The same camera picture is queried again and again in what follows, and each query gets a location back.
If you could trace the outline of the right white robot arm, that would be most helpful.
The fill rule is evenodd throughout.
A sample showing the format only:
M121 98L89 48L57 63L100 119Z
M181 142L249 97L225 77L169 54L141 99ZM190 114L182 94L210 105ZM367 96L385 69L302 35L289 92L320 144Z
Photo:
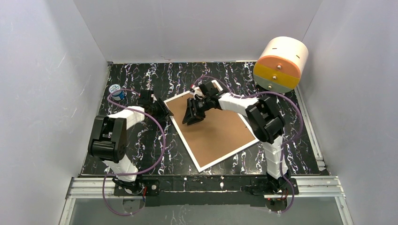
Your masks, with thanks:
M232 111L248 119L251 131L262 143L268 161L267 175L279 179L287 175L288 167L282 157L283 128L285 121L268 97L238 97L213 82L203 83L190 90L183 124L201 122L210 109Z

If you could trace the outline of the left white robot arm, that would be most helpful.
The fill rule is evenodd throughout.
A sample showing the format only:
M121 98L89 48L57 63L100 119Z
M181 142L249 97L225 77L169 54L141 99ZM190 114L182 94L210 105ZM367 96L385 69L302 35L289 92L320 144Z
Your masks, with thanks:
M95 117L88 153L107 165L119 180L134 182L138 175L152 170L162 158L158 158L148 169L139 171L126 155L127 131L148 118L156 124L165 143L166 135L161 123L171 115L172 112L163 100L155 96L153 90L141 90L136 105L123 106L117 113Z

